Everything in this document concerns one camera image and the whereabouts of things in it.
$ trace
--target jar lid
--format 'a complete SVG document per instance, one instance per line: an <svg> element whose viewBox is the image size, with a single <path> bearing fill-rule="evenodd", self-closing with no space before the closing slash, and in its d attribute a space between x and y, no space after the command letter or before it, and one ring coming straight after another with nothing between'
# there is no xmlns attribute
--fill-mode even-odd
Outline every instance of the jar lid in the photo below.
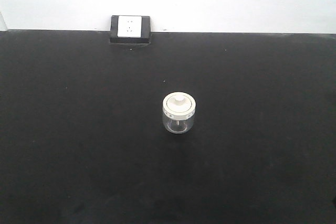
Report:
<svg viewBox="0 0 336 224"><path fill-rule="evenodd" d="M163 99L163 113L174 120L187 120L195 114L194 98L183 92L170 93Z"/></svg>

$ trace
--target clear glass jar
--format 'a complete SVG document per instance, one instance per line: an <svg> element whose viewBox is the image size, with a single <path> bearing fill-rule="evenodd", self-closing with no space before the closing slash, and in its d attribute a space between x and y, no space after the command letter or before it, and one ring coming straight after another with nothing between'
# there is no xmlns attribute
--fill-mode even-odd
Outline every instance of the clear glass jar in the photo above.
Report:
<svg viewBox="0 0 336 224"><path fill-rule="evenodd" d="M171 133L182 134L194 124L196 102L189 94L174 92L163 100L162 122Z"/></svg>

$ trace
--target electrical outlet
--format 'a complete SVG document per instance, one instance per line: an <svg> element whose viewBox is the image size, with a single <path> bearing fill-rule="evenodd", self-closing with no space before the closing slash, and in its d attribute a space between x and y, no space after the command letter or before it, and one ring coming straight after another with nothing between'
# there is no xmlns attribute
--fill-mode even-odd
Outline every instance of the electrical outlet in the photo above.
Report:
<svg viewBox="0 0 336 224"><path fill-rule="evenodd" d="M151 41L151 21L149 16L111 17L111 43L149 44Z"/></svg>
<svg viewBox="0 0 336 224"><path fill-rule="evenodd" d="M118 37L141 37L141 16L119 16Z"/></svg>

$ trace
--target white wall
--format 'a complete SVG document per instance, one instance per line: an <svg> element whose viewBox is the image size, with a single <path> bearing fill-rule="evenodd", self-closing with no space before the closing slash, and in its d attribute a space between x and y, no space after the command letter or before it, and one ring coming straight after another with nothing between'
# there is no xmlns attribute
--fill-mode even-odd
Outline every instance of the white wall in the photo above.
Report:
<svg viewBox="0 0 336 224"><path fill-rule="evenodd" d="M0 0L8 29L109 30L150 15L153 31L336 33L336 0Z"/></svg>

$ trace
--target outlet plate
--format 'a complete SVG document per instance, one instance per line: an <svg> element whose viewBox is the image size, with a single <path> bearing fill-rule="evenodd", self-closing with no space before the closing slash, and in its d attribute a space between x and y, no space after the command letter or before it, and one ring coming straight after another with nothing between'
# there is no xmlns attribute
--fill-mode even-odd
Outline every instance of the outlet plate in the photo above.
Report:
<svg viewBox="0 0 336 224"><path fill-rule="evenodd" d="M111 17L111 43L149 44L150 40L149 16L113 15Z"/></svg>
<svg viewBox="0 0 336 224"><path fill-rule="evenodd" d="M141 16L119 16L118 37L141 37Z"/></svg>

